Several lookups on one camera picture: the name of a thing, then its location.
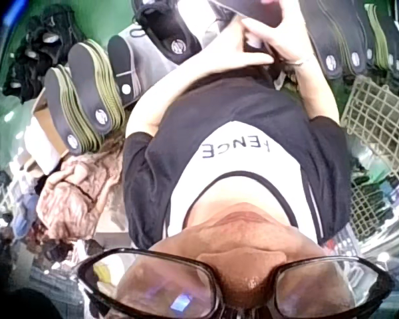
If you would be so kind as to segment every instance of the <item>lips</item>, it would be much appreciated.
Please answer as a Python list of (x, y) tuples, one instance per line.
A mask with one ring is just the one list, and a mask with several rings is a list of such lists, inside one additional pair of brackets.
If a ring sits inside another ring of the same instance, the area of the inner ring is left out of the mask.
[(250, 223), (270, 223), (269, 220), (252, 211), (238, 211), (226, 215), (224, 218), (220, 219), (214, 225), (215, 226), (226, 225), (237, 221), (246, 221)]

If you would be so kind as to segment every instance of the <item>eyeglasses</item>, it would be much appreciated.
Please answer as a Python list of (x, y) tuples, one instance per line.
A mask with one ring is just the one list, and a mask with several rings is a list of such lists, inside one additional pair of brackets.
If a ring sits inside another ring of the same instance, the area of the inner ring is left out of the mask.
[[(183, 257), (112, 249), (85, 260), (76, 275), (90, 299), (109, 310), (105, 318), (208, 319), (230, 309), (213, 269)], [(337, 319), (373, 313), (394, 281), (365, 259), (319, 257), (277, 267), (267, 287), (268, 301), (257, 309), (266, 318)]]

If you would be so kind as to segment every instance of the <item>black eyeglass frame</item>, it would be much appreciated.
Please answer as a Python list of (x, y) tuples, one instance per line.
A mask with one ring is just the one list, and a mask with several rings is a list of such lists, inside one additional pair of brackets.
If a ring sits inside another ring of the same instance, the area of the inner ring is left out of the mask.
[[(209, 313), (206, 314), (205, 316), (202, 316), (199, 318), (190, 318), (190, 319), (218, 318), (219, 315), (222, 313), (223, 309), (225, 308), (223, 295), (221, 293), (220, 285), (217, 280), (215, 271), (209, 265), (199, 262), (199, 261), (192, 260), (192, 259), (187, 259), (184, 257), (174, 256), (174, 255), (170, 255), (170, 254), (166, 254), (166, 253), (159, 253), (156, 251), (146, 251), (143, 249), (131, 249), (131, 248), (117, 248), (117, 249), (110, 249), (109, 251), (106, 251), (99, 255), (90, 257), (90, 258), (86, 259), (85, 261), (82, 261), (77, 266), (77, 268), (74, 270), (76, 273), (78, 282), (86, 290), (86, 293), (89, 295), (89, 297), (95, 298), (97, 301), (103, 303), (103, 305), (109, 307), (109, 309), (111, 309), (111, 308), (115, 309), (115, 310), (117, 310), (123, 314), (127, 314), (128, 316), (133, 317), (133, 318), (174, 319), (172, 317), (158, 316), (158, 315), (150, 314), (150, 313), (143, 312), (141, 310), (129, 307), (129, 306), (105, 295), (104, 293), (99, 291), (99, 289), (93, 287), (88, 282), (88, 280), (85, 278), (85, 274), (86, 274), (87, 270), (89, 268), (91, 268), (95, 263), (102, 260), (103, 258), (110, 256), (110, 255), (114, 255), (116, 253), (132, 253), (135, 255), (150, 256), (150, 257), (164, 259), (167, 261), (173, 261), (176, 263), (182, 263), (184, 265), (199, 268), (205, 274), (207, 274), (207, 277), (209, 278), (209, 281), (210, 281), (211, 296), (212, 296), (212, 299), (214, 300), (213, 305), (212, 305)], [(390, 292), (392, 291), (392, 289), (394, 288), (394, 285), (395, 285), (394, 280), (385, 270), (381, 269), (379, 266), (373, 264), (372, 262), (370, 262), (366, 259), (359, 258), (359, 257), (330, 256), (330, 257), (315, 257), (315, 258), (305, 259), (305, 260), (301, 260), (301, 261), (295, 261), (293, 263), (288, 263), (288, 264), (285, 264), (282, 266), (278, 266), (275, 269), (275, 271), (273, 271), (271, 273), (271, 276), (269, 277), (269, 286), (272, 287), (272, 289), (271, 289), (271, 293), (269, 295), (267, 306), (269, 308), (271, 317), (273, 319), (298, 319), (298, 318), (285, 316), (278, 308), (276, 283), (277, 283), (277, 279), (279, 278), (279, 275), (290, 268), (293, 268), (296, 266), (301, 266), (301, 265), (306, 265), (306, 264), (310, 264), (310, 263), (315, 263), (317, 261), (348, 261), (348, 262), (361, 263), (361, 264), (371, 268), (373, 271), (375, 271), (378, 274), (378, 277), (377, 277), (378, 286), (384, 287), (386, 289), (382, 294), (375, 296), (372, 300), (369, 300), (369, 301), (365, 302), (364, 304), (361, 304), (360, 306), (357, 306), (357, 307), (347, 310), (345, 312), (341, 312), (340, 314), (319, 317), (320, 319), (355, 318), (355, 317), (360, 317), (362, 315), (368, 314), (370, 312), (370, 310), (376, 310), (376, 306), (378, 307), (381, 304), (381, 302), (390, 294)], [(302, 318), (302, 319), (316, 319), (316, 317)]]

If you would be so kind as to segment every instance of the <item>green wall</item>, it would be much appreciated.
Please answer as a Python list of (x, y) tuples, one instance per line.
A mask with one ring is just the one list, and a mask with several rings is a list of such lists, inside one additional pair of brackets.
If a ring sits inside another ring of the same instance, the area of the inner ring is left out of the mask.
[[(0, 88), (2, 87), (11, 59), (9, 54), (19, 46), (25, 36), (25, 26), (31, 15), (40, 15), (45, 7), (53, 3), (70, 5), (75, 12), (77, 23), (90, 39), (106, 46), (112, 35), (125, 29), (132, 22), (133, 12), (129, 0), (30, 0), (24, 15), (14, 27), (0, 66)], [(16, 140), (31, 119), (33, 101), (21, 105), (19, 99), (4, 96), (0, 91), (0, 167), (4, 168), (23, 147), (23, 140)], [(10, 111), (15, 114), (10, 122), (4, 116)]]

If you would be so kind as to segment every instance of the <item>black t-shirt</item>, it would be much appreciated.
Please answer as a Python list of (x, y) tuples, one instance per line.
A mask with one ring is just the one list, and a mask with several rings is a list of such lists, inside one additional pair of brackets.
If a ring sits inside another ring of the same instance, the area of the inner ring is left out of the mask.
[[(198, 181), (190, 183), (195, 171)], [(129, 234), (143, 249), (181, 231), (180, 214), (231, 176), (265, 186), (291, 225), (318, 244), (349, 217), (341, 128), (322, 116), (309, 120), (297, 101), (252, 78), (218, 80), (178, 98), (154, 138), (143, 132), (127, 137), (123, 176)]]

